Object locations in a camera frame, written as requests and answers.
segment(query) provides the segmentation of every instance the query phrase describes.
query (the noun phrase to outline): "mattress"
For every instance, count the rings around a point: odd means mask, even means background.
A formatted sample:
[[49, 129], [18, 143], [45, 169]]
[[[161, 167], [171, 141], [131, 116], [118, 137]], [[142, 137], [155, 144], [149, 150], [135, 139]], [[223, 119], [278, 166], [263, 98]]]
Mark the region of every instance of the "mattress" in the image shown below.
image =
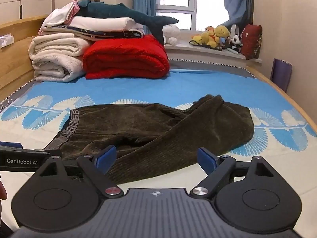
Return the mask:
[[[20, 142], [26, 149], [42, 149], [62, 128], [69, 110], [75, 108], [162, 103], [183, 110], [206, 94], [220, 94], [225, 101], [249, 107], [255, 125], [252, 140], [228, 154], [243, 161], [255, 155], [264, 157], [301, 197], [303, 209], [295, 230], [304, 238], [316, 238], [317, 135], [307, 121], [270, 85], [245, 69], [188, 60], [174, 60], [171, 68], [167, 77], [156, 80], [79, 78], [71, 83], [31, 82], [27, 91], [10, 96], [10, 104], [0, 113], [1, 140]], [[10, 210], [11, 199], [31, 174], [1, 172], [9, 196], [3, 202], [2, 219], [13, 229], [17, 224]], [[205, 176], [195, 164], [120, 187], [125, 191], [129, 187], [185, 187], [189, 191]]]

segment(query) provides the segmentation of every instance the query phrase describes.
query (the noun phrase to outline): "plush whale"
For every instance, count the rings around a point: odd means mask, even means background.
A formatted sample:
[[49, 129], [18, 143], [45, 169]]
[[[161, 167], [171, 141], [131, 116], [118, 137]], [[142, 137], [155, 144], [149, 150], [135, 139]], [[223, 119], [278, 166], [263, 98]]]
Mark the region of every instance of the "plush whale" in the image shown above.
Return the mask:
[[162, 45], [164, 45], [163, 26], [179, 22], [179, 20], [172, 17], [148, 16], [126, 7], [123, 3], [112, 5], [103, 2], [92, 2], [91, 0], [80, 0], [78, 5], [80, 10], [76, 16], [99, 19], [129, 17], [136, 23], [147, 26], [151, 31], [151, 34]]

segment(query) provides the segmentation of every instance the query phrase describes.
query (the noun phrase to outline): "plush tail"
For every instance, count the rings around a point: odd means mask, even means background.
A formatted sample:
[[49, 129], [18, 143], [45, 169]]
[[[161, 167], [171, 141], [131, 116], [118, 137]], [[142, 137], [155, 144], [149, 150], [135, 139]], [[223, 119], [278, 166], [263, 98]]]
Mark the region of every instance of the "plush tail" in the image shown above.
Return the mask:
[[166, 16], [153, 16], [151, 17], [151, 23], [148, 24], [148, 28], [151, 34], [162, 44], [164, 45], [164, 37], [163, 37], [163, 26], [169, 24], [179, 23], [179, 20], [176, 20], [172, 17]]

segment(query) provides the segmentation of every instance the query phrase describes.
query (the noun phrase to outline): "red blanket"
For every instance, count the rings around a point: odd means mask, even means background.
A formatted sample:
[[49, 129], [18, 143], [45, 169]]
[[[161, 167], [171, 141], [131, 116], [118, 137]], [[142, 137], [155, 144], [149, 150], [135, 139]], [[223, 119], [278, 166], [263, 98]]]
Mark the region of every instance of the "red blanket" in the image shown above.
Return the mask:
[[117, 76], [160, 78], [169, 69], [164, 46], [152, 35], [95, 42], [83, 56], [86, 79]]

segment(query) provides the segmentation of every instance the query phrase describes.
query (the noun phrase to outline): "silver bolt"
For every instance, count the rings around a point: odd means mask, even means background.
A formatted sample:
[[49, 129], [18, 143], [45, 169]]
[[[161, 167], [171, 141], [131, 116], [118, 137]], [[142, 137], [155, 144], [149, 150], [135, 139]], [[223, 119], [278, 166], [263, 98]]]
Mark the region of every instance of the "silver bolt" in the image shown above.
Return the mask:
[[193, 193], [196, 195], [206, 195], [208, 190], [205, 187], [196, 187], [193, 189]]
[[118, 187], [110, 187], [106, 189], [108, 195], [118, 195], [121, 192], [121, 189]]

